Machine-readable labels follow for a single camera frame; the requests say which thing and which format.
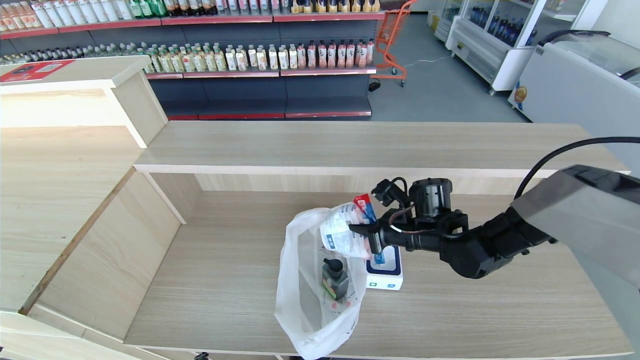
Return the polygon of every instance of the black cable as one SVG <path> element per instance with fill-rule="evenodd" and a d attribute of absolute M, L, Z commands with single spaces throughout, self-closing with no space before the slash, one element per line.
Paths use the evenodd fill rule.
<path fill-rule="evenodd" d="M 401 176 L 395 177 L 393 180 L 391 180 L 391 182 L 394 183 L 394 182 L 396 182 L 398 180 L 402 181 L 402 184 L 404 185 L 404 193 L 407 193 L 407 190 L 409 189 L 409 187 L 407 187 L 406 180 L 404 180 L 403 177 L 401 177 Z"/>
<path fill-rule="evenodd" d="M 520 186 L 518 187 L 518 190 L 516 191 L 516 195 L 513 197 L 513 199 L 517 199 L 520 196 L 522 196 L 522 193 L 524 192 L 524 189 L 527 187 L 527 185 L 529 184 L 529 181 L 531 181 L 531 179 L 533 179 L 533 177 L 536 175 L 536 173 L 538 172 L 538 170 L 540 170 L 540 168 L 542 166 L 544 166 L 549 160 L 555 158 L 556 156 L 562 154 L 563 152 L 575 149 L 577 147 L 582 147 L 585 145 L 593 145 L 596 143 L 640 143 L 640 137 L 638 136 L 609 136 L 609 137 L 605 137 L 605 138 L 592 138 L 592 139 L 586 139 L 586 140 L 580 140 L 578 142 L 573 142 L 570 143 L 569 145 L 565 145 L 563 147 L 560 147 L 556 150 L 553 150 L 552 152 L 548 153 L 544 158 L 542 158 L 540 161 L 537 162 L 537 164 L 535 164 L 531 170 L 529 171 L 529 173 L 524 177 L 524 179 L 522 179 L 522 182 L 520 183 Z"/>

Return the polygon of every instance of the glass door refrigerator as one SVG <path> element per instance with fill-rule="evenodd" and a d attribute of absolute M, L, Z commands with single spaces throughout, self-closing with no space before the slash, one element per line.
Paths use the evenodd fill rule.
<path fill-rule="evenodd" d="M 489 94 L 512 90 L 545 36 L 591 29 L 607 0 L 464 0 L 445 42 L 490 84 Z"/>
<path fill-rule="evenodd" d="M 460 9 L 462 9 L 462 2 L 463 0 L 446 0 L 444 10 L 442 10 L 440 21 L 438 21 L 438 26 L 434 33 L 440 41 L 447 41 L 449 30 L 451 30 L 451 24 L 453 23 L 453 18 L 460 13 Z"/>

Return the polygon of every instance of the wooden countertop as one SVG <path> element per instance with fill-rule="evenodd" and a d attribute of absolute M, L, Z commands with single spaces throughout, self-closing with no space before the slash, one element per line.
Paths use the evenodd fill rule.
<path fill-rule="evenodd" d="M 437 122 L 170 122 L 140 156 L 141 172 L 523 177 L 550 151 L 589 138 L 568 124 Z M 589 161 L 626 170 L 604 146 L 553 159 L 536 177 Z"/>
<path fill-rule="evenodd" d="M 41 80 L 2 83 L 0 94 L 115 88 L 150 62 L 151 59 L 146 55 L 76 59 Z M 22 65 L 2 65 L 0 74 Z"/>
<path fill-rule="evenodd" d="M 2 129 L 0 309 L 17 311 L 142 152 L 124 126 Z"/>
<path fill-rule="evenodd" d="M 285 227 L 300 211 L 353 196 L 203 192 L 125 344 L 293 354 L 273 315 Z M 504 211 L 510 200 L 454 195 L 452 205 L 478 224 Z M 334 356 L 540 359 L 632 351 L 569 249 L 544 244 L 531 250 L 480 280 L 458 276 L 435 253 L 403 251 L 402 288 L 367 290 L 359 323 Z"/>

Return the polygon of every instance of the white wall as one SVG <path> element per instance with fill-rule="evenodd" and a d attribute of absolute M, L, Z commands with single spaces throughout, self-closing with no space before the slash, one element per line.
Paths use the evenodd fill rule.
<path fill-rule="evenodd" d="M 640 45 L 640 0 L 609 0 L 593 29 Z"/>

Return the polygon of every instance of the small box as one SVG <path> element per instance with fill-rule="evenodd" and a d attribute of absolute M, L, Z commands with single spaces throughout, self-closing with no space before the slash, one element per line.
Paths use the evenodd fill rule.
<path fill-rule="evenodd" d="M 367 288 L 400 290 L 403 281 L 402 262 L 400 250 L 395 246 L 388 246 L 382 251 L 384 263 L 374 259 L 374 262 L 367 260 Z"/>

